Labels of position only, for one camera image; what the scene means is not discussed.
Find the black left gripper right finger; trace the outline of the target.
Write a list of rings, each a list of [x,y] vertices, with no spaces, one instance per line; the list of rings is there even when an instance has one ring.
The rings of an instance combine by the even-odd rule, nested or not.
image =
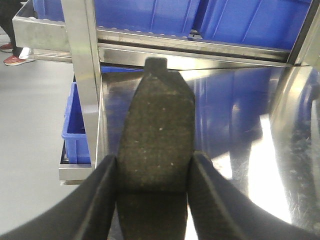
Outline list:
[[[190,161],[187,198],[200,240],[319,239],[254,204],[200,151]]]

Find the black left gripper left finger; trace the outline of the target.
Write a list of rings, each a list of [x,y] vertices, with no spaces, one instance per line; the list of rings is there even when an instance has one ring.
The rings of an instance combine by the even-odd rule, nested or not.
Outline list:
[[[71,194],[2,240],[106,240],[116,201],[116,157],[107,155]]]

